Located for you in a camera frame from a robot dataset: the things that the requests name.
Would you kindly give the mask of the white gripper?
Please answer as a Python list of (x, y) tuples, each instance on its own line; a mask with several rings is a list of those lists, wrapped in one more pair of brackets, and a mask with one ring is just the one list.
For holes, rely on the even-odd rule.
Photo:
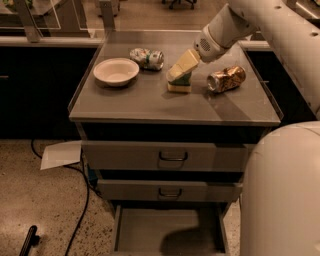
[(168, 82), (173, 82), (190, 73), (198, 67), (200, 59), (205, 63), (213, 62), (221, 58), (227, 48), (220, 46), (211, 36), (209, 26), (206, 25), (194, 40), (194, 49), (188, 49), (167, 71)]

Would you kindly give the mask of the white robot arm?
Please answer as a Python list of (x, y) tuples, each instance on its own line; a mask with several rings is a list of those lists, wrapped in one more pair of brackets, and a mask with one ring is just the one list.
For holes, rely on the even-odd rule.
[[(285, 0), (227, 0), (167, 73), (174, 81), (260, 31), (313, 113), (320, 112), (320, 35)], [(287, 125), (252, 150), (242, 192), (241, 256), (320, 256), (320, 120)]]

